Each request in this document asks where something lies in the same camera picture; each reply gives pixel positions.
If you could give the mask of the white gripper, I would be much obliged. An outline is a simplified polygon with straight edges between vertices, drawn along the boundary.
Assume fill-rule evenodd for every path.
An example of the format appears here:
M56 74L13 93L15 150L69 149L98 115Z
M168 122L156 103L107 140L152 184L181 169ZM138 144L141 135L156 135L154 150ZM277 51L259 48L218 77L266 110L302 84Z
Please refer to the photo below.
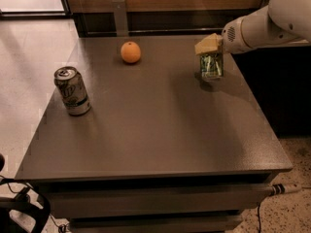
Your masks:
M250 24L247 17L239 17L229 22L222 36L216 33L208 35L194 46L195 54L202 55L222 51L237 54L252 50Z

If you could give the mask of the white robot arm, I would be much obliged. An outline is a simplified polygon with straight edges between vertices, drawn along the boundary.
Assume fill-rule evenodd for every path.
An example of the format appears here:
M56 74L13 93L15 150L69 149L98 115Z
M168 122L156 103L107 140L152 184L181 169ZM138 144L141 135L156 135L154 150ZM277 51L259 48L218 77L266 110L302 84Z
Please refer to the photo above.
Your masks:
M236 54L296 39L311 42L311 0L269 0L267 6L229 22L221 35L205 37L194 49L196 55L219 50Z

